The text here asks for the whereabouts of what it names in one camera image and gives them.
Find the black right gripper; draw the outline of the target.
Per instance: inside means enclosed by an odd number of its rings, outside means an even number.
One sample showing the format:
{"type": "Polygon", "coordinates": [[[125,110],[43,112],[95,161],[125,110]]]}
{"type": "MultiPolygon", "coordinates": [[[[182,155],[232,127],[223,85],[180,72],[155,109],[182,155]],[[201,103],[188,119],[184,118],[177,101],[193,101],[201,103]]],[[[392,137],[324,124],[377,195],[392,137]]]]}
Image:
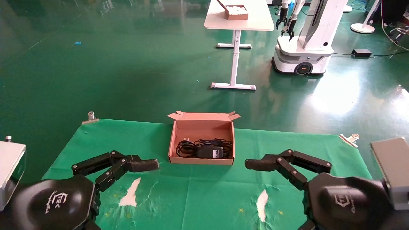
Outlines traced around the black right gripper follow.
{"type": "Polygon", "coordinates": [[[298,230],[380,230],[394,213],[383,181],[328,173],[308,182],[303,206],[298,230]]]}

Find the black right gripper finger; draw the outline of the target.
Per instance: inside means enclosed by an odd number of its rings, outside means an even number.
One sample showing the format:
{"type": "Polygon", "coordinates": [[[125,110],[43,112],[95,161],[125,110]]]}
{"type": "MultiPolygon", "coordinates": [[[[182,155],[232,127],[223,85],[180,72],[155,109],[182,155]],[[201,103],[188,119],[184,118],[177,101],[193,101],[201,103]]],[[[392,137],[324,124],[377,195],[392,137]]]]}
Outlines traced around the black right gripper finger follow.
{"type": "Polygon", "coordinates": [[[307,188],[308,180],[294,168],[294,165],[317,174],[330,173],[332,168],[332,164],[328,161],[292,149],[278,155],[265,154],[262,159],[247,159],[244,164],[247,169],[256,171],[278,171],[300,191],[307,188]]]}

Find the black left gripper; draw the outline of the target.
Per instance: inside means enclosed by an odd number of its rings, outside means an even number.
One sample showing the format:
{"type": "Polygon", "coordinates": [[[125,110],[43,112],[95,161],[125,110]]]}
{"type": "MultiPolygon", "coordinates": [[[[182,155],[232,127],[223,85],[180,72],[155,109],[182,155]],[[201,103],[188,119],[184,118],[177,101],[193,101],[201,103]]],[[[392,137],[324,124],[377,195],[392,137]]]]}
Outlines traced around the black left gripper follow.
{"type": "Polygon", "coordinates": [[[11,199],[12,230],[101,230],[93,182],[85,176],[24,186],[11,199]]]}

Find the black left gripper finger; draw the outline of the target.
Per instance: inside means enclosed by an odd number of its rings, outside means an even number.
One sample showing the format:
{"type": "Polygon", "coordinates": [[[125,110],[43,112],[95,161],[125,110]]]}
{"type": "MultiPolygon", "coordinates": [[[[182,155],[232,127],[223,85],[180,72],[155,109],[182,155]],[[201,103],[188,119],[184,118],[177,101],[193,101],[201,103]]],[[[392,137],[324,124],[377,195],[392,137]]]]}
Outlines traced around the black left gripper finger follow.
{"type": "Polygon", "coordinates": [[[147,172],[159,169],[157,159],[142,160],[138,155],[123,155],[116,150],[75,163],[73,175],[87,176],[103,169],[105,173],[95,180],[98,192],[106,191],[127,172],[147,172]]]}

